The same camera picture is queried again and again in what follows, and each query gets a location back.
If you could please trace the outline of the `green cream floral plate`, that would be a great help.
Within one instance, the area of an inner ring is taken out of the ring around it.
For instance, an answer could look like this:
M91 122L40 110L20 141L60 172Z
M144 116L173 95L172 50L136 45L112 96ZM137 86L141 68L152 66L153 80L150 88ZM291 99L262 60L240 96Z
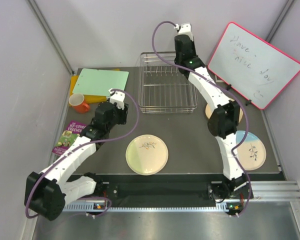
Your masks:
M134 173L150 176L159 173L166 166L169 151L162 139L144 134L134 138L128 144L125 159Z

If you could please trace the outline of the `beige branch plate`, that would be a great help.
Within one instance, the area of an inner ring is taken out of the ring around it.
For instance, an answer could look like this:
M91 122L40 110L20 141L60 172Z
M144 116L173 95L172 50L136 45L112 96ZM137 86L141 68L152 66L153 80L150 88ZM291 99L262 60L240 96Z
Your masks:
M208 119L237 126L243 117L243 110L233 97L213 95L206 103L205 111Z

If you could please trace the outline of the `blue cream plate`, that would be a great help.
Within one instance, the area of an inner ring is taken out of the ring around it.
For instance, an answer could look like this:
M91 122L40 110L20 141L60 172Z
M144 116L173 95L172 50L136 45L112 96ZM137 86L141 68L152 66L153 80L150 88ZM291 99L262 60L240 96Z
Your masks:
M246 171L259 169L266 161L266 148L253 133L248 132L244 142L236 149L238 160Z

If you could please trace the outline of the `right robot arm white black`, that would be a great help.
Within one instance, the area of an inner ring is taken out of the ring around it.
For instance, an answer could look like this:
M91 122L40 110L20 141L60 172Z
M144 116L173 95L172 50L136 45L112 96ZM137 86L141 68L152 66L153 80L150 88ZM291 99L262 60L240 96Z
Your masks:
M211 116L207 126L220 148L223 175L226 178L223 192L227 197L235 198L247 184L246 174L238 164L238 151L234 149L237 145L240 105L226 96L211 79L206 66L196 54L194 41L188 35L175 36L174 46L174 63L210 107Z

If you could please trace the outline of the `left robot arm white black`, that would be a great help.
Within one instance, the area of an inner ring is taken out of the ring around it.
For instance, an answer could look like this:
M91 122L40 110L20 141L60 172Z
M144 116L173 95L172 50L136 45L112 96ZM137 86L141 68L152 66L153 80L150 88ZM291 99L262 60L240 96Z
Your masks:
M88 172L80 178L68 181L77 168L93 155L105 142L111 141L109 134L116 125L127 122L129 105L109 101L95 109L94 117L75 139L74 143L52 165L40 173L32 172L26 179L25 213L34 211L49 221L55 220L64 207L82 197L104 197L102 179Z

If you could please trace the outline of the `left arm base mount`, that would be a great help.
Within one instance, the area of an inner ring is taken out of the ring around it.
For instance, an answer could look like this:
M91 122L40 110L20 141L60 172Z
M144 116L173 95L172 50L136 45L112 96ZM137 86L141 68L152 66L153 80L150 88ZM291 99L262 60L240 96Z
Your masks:
M117 182L98 182L90 197L105 197L110 200L119 198L119 183Z

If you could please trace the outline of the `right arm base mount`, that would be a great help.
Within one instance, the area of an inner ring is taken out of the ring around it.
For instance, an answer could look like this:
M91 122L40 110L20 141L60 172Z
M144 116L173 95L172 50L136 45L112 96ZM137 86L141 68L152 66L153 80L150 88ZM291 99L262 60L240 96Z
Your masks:
M207 193L208 198L210 200L216 201L220 203L221 201L239 201L239 200L247 200L248 196L250 195L250 198L254 198L254 194L252 191L250 191L249 186L245 185L239 190L230 192L226 189L225 185L221 181L215 181L215 182L208 182L207 183Z

